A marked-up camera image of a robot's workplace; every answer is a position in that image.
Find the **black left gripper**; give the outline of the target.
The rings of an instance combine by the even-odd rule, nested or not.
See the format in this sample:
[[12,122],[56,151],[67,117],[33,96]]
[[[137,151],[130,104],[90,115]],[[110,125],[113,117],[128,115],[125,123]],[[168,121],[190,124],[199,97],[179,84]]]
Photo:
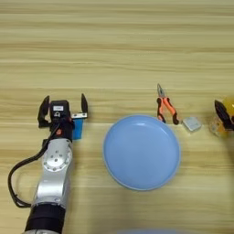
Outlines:
[[[38,111],[37,121],[39,128],[49,127],[46,120],[49,108],[49,96],[41,103]],[[80,113],[71,114],[70,117],[55,117],[51,120],[50,130],[53,132],[53,139],[66,138],[71,142],[79,140],[82,137],[83,121],[88,118],[88,102],[85,95],[81,94],[81,110]]]

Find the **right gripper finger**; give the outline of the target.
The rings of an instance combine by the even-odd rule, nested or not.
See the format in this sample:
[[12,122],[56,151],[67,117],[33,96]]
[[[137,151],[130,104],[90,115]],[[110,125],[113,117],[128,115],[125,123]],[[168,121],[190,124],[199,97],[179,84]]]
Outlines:
[[234,131],[234,116],[228,114],[227,108],[221,101],[215,101],[215,109],[226,130]]

